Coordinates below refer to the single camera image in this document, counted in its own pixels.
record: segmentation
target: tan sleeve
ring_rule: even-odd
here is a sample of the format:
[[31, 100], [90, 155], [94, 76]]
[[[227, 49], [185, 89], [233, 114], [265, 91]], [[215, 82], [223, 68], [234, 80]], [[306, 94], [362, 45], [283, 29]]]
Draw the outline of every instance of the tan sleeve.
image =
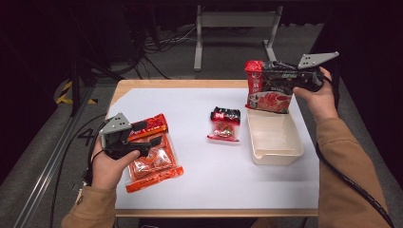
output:
[[63, 228], [107, 227], [115, 220], [116, 190], [85, 186], [73, 208], [63, 218]]
[[[330, 164], [359, 184], [387, 210], [374, 165], [342, 120], [328, 119], [319, 123], [317, 142]], [[369, 202], [323, 162], [319, 170], [319, 227], [390, 227]]]

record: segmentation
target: white container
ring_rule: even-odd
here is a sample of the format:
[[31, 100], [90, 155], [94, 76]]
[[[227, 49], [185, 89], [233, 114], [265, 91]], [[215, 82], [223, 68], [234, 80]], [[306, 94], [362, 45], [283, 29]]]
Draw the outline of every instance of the white container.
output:
[[256, 164], [289, 165], [303, 154], [296, 124], [290, 114], [247, 109]]

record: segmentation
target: hand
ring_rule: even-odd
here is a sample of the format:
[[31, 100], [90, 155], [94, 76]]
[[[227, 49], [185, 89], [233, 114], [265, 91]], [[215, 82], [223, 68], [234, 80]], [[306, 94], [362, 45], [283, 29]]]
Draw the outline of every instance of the hand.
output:
[[[97, 139], [92, 156], [102, 151], [101, 140]], [[105, 152], [101, 152], [92, 161], [92, 187], [111, 190], [115, 189], [122, 177], [125, 168], [140, 156], [140, 151], [135, 150], [124, 157], [113, 160]]]
[[[320, 71], [332, 80], [329, 71], [323, 67], [320, 68]], [[311, 92], [301, 87], [294, 87], [293, 92], [307, 101], [317, 124], [325, 119], [338, 118], [332, 86], [326, 80], [323, 80], [323, 87], [317, 92]]]

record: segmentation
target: metal bracket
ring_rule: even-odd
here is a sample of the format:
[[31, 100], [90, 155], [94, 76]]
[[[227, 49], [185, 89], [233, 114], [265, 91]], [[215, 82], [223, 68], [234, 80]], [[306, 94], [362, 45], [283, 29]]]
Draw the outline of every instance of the metal bracket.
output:
[[304, 54], [298, 64], [298, 69], [316, 67], [338, 56], [338, 52], [322, 54]]
[[131, 124], [128, 119], [124, 116], [123, 113], [118, 113], [116, 116], [112, 117], [110, 121], [100, 130], [99, 134], [101, 136], [101, 145], [102, 148], [106, 148], [106, 138], [112, 137], [112, 141], [119, 140], [119, 136], [111, 135], [112, 133], [125, 131], [131, 129]]

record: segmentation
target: snack bag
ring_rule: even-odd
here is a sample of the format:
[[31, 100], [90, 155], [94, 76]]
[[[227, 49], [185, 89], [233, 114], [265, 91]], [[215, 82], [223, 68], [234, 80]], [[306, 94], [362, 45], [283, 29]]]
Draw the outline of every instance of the snack bag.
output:
[[228, 142], [239, 142], [240, 111], [217, 107], [210, 114], [212, 130], [208, 139]]
[[134, 143], [146, 143], [162, 137], [161, 143], [151, 147], [146, 158], [140, 157], [128, 166], [130, 181], [126, 184], [127, 193], [139, 191], [183, 174], [183, 168], [177, 163], [169, 139], [165, 116], [159, 114], [145, 119], [143, 122], [147, 122], [146, 128], [136, 132], [132, 131], [128, 140]]
[[288, 113], [293, 90], [289, 83], [297, 77], [295, 66], [279, 61], [247, 61], [249, 93], [246, 107]]

